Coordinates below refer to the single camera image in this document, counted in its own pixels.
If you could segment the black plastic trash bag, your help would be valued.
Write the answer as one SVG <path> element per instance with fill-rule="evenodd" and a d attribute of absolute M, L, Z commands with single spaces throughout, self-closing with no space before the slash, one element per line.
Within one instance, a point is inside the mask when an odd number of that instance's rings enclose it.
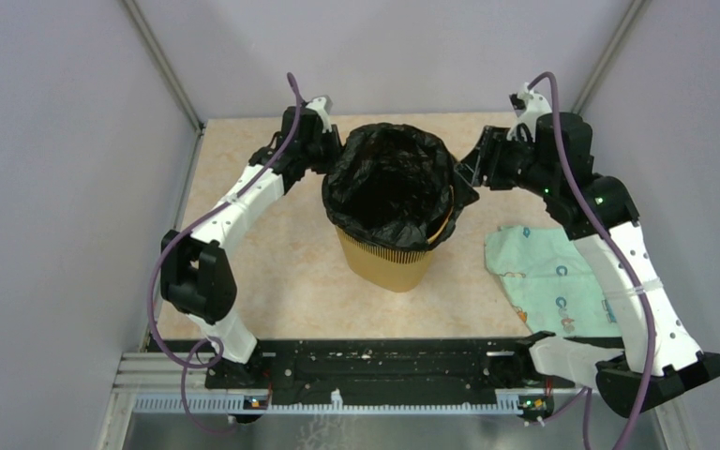
<path fill-rule="evenodd" d="M 322 180 L 329 221 L 358 241 L 429 251 L 454 232 L 478 192 L 443 140 L 407 124 L 376 123 L 348 135 Z"/>

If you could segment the right aluminium frame post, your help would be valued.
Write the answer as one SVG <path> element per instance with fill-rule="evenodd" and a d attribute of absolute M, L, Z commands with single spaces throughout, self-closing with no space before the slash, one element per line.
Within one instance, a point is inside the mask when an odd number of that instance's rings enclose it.
<path fill-rule="evenodd" d="M 588 109 L 595 94 L 617 61 L 630 35 L 633 33 L 639 20 L 651 3 L 652 1 L 650 0 L 632 0 L 628 3 L 627 9 L 624 11 L 610 39 L 607 41 L 606 46 L 593 65 L 589 76 L 582 85 L 570 109 L 572 113 L 583 115 Z"/>

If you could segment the yellow ribbed trash bin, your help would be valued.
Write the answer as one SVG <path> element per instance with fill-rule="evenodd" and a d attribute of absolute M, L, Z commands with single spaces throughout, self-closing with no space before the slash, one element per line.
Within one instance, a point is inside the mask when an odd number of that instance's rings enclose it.
<path fill-rule="evenodd" d="M 384 218 L 398 218 L 396 203 L 405 208 L 418 203 L 419 194 L 409 189 L 398 192 L 383 188 L 379 193 L 369 189 L 359 199 L 366 202 L 364 212 L 374 210 Z M 337 239 L 350 269 L 360 278 L 387 291 L 405 293 L 415 288 L 425 276 L 432 260 L 431 250 L 387 248 L 363 242 L 336 227 Z"/>

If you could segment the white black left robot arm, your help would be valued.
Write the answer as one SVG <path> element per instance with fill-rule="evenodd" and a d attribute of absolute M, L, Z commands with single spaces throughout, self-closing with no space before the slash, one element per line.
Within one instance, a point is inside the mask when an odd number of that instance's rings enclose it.
<path fill-rule="evenodd" d="M 237 285 L 229 257 L 256 220 L 307 172 L 326 173 L 341 151 L 331 100 L 315 97 L 288 108 L 271 144 L 256 151 L 234 186 L 189 231 L 170 231 L 161 243 L 161 297 L 198 325 L 228 376 L 251 387 L 263 375 L 252 355 L 257 339 L 234 304 Z"/>

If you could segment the light green patterned cloth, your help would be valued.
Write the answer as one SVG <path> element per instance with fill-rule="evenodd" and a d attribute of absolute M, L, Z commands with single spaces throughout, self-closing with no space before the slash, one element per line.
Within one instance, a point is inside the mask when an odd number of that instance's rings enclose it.
<path fill-rule="evenodd" d="M 506 226 L 486 235 L 486 269 L 533 333 L 618 338 L 617 320 L 589 264 L 561 228 Z"/>

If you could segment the aluminium frame post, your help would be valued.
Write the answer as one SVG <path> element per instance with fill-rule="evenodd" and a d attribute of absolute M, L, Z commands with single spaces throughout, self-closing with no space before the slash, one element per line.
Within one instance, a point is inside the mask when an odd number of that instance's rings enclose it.
<path fill-rule="evenodd" d="M 610 39 L 607 41 L 606 46 L 593 65 L 589 76 L 582 85 L 570 109 L 572 113 L 583 115 L 588 109 L 595 94 L 617 61 L 630 35 L 633 33 L 639 20 L 651 3 L 652 1 L 650 0 L 632 0 L 628 3 L 627 9 L 624 11 Z"/>
<path fill-rule="evenodd" d="M 198 136 L 202 135 L 204 129 L 203 120 L 196 113 L 184 85 L 177 76 L 172 63 L 158 41 L 152 25 L 147 21 L 139 2 L 135 0 L 120 0 L 119 4 L 135 28 L 141 44 L 165 84 L 172 100 L 186 117 L 194 132 Z"/>

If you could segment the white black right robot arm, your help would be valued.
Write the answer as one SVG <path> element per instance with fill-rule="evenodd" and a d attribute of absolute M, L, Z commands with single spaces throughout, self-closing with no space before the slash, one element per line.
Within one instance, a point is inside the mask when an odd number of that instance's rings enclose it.
<path fill-rule="evenodd" d="M 653 268 L 630 193 L 594 170 L 592 143 L 592 127 L 579 115 L 553 121 L 543 114 L 531 125 L 484 127 L 457 171 L 476 188 L 540 196 L 591 267 L 620 329 L 617 348 L 547 331 L 527 337 L 512 361 L 515 379 L 590 387 L 625 417 L 719 378 L 720 354 L 702 350 L 685 330 Z"/>

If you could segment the left aluminium frame post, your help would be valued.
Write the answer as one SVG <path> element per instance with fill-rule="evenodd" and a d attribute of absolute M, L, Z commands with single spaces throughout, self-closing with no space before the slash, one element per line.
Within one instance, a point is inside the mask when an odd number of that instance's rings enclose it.
<path fill-rule="evenodd" d="M 203 120 L 196 113 L 184 85 L 177 76 L 172 63 L 158 41 L 152 25 L 147 21 L 139 2 L 135 0 L 120 0 L 119 4 L 135 28 L 141 44 L 165 84 L 172 100 L 186 117 L 194 132 L 198 136 L 202 135 L 204 129 Z"/>

